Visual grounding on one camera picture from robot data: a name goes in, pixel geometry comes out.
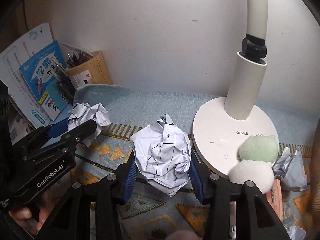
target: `plush toy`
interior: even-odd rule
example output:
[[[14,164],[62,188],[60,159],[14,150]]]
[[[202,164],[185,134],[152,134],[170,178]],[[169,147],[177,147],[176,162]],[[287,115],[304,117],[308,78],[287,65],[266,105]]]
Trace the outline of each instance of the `plush toy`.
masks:
[[[243,184],[251,180],[263,194],[268,192],[274,181],[271,165],[278,155],[275,137],[250,136],[240,146],[239,155],[242,161],[231,170],[230,181]]]
[[[274,135],[250,136],[239,148],[241,160],[274,162],[278,156],[278,145]]]

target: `silver bolt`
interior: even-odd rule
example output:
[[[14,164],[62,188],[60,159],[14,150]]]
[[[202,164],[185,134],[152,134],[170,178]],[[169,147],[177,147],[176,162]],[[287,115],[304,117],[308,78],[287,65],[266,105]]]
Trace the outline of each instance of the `silver bolt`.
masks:
[[[219,178],[220,178],[220,176],[218,174],[211,174],[210,175],[210,179],[218,180]]]
[[[107,179],[108,180],[115,180],[117,178],[117,175],[116,174],[109,174],[108,176],[107,176]]]
[[[254,182],[251,181],[251,180],[248,180],[248,181],[246,182],[246,185],[247,185],[248,187],[254,187]]]
[[[72,184],[73,188],[80,188],[81,187],[81,183],[80,182],[75,182],[74,184]]]

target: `lamp base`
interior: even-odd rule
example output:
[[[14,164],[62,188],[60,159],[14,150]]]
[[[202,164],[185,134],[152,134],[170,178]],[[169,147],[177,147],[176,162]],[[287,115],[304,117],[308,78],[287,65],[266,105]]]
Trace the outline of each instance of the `lamp base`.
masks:
[[[239,147],[250,135],[278,134],[270,118],[256,105],[246,120],[236,120],[224,110],[226,97],[206,102],[196,113],[192,127],[193,144],[198,155],[218,175],[229,178],[231,169],[241,160]]]

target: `blue book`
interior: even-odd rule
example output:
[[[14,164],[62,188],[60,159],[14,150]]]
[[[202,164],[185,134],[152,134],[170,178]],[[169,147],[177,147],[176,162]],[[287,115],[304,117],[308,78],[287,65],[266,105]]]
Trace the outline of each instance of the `blue book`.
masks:
[[[20,71],[43,109],[55,120],[66,107],[67,101],[52,75],[52,72],[58,72],[52,57],[66,68],[59,44],[54,41],[21,65]]]

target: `white wall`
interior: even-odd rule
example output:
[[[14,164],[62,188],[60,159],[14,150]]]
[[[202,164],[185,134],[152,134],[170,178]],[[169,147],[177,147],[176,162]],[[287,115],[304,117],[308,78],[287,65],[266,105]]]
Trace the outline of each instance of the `white wall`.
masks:
[[[301,0],[268,0],[259,98],[320,113],[320,27]],[[114,83],[226,95],[246,31],[246,0],[26,0],[29,28],[102,50]]]

